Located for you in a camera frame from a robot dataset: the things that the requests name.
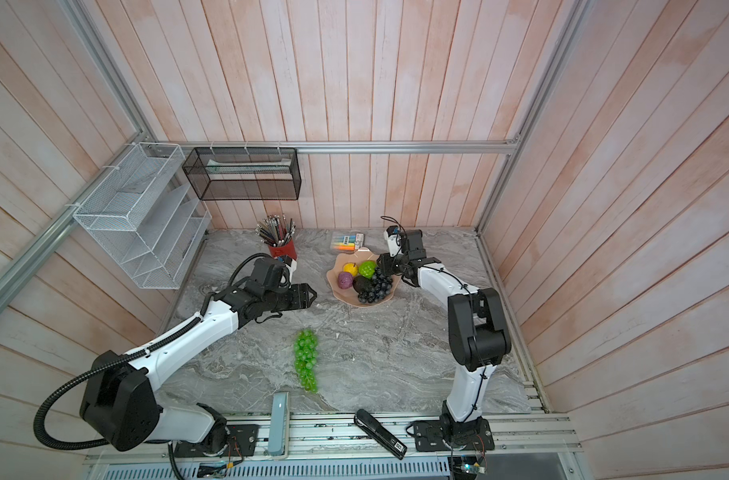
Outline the black grape bunch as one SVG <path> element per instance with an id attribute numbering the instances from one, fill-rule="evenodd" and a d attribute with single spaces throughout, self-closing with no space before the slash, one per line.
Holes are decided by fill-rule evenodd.
<path id="1" fill-rule="evenodd" d="M 376 304 L 382 302 L 393 289 L 393 279 L 382 273 L 381 269 L 376 268 L 374 276 L 371 278 L 372 290 L 366 294 L 358 294 L 358 301 L 364 305 Z"/>

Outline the green bumpy fake fruit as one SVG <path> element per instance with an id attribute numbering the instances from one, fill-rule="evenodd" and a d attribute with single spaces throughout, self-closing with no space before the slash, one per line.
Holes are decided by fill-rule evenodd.
<path id="1" fill-rule="evenodd" d="M 366 279 L 371 279 L 376 272 L 377 264 L 374 260 L 365 260 L 358 265 L 358 275 Z"/>

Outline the dark fake avocado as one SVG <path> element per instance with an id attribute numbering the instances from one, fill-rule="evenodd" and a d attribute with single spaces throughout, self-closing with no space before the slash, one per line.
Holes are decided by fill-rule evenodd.
<path id="1" fill-rule="evenodd" d="M 372 281 L 370 278 L 358 275 L 356 276 L 356 278 L 354 278 L 354 283 L 352 283 L 352 287 L 357 294 L 366 294 L 367 292 L 370 292 L 372 290 Z"/>

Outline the yellow fake lemon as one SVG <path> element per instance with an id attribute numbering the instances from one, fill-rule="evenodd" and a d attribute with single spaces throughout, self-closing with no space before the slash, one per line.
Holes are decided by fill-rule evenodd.
<path id="1" fill-rule="evenodd" d="M 342 270 L 348 272 L 352 277 L 358 276 L 358 266 L 354 262 L 344 264 Z"/>

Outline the purple fake fruit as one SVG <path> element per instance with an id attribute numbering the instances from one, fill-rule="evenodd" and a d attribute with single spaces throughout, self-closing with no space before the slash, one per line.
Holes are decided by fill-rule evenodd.
<path id="1" fill-rule="evenodd" d="M 336 284 L 341 290 L 348 290 L 354 286 L 354 276 L 347 271 L 342 271 L 336 278 Z"/>

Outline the green grape bunch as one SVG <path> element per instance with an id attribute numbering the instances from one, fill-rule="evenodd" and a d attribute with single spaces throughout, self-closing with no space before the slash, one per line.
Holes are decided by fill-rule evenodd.
<path id="1" fill-rule="evenodd" d="M 316 362 L 318 362 L 318 338 L 310 329 L 304 329 L 296 336 L 294 342 L 294 369 L 302 388 L 307 392 L 318 392 L 316 380 Z"/>

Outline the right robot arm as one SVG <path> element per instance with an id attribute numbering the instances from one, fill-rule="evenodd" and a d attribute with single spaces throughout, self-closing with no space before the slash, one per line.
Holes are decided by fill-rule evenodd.
<path id="1" fill-rule="evenodd" d="M 384 231 L 388 252 L 377 265 L 442 301 L 447 313 L 448 344 L 457 364 L 442 416 L 453 425 L 471 423 L 482 414 L 488 381 L 512 348 L 502 299 L 494 288 L 478 288 L 428 256 L 420 230 L 392 225 Z"/>

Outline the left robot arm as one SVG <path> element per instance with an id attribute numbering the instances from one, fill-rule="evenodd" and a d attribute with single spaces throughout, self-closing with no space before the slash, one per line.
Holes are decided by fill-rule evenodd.
<path id="1" fill-rule="evenodd" d="M 156 393 L 218 340 L 252 322 L 308 309 L 318 297 L 308 284 L 292 283 L 292 258 L 258 254 L 250 264 L 250 275 L 208 294 L 188 321 L 124 355 L 108 351 L 96 358 L 98 373 L 86 384 L 80 416 L 108 445 L 124 452 L 144 443 L 186 442 L 209 456 L 226 450 L 230 432 L 220 412 L 206 404 L 164 407 Z"/>

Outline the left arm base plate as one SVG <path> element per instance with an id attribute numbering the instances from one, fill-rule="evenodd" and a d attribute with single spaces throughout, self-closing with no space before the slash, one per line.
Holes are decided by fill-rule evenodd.
<path id="1" fill-rule="evenodd" d="M 180 441 L 174 446 L 176 458 L 236 458 L 254 456 L 258 424 L 236 424 L 214 428 L 200 443 Z"/>

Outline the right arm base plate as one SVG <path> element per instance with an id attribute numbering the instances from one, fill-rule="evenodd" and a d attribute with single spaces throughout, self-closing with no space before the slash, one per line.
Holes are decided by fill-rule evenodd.
<path id="1" fill-rule="evenodd" d="M 458 423 L 448 418 L 417 420 L 411 422 L 405 432 L 414 439 L 419 452 L 478 451 L 495 449 L 489 423 L 482 417 L 470 422 Z"/>

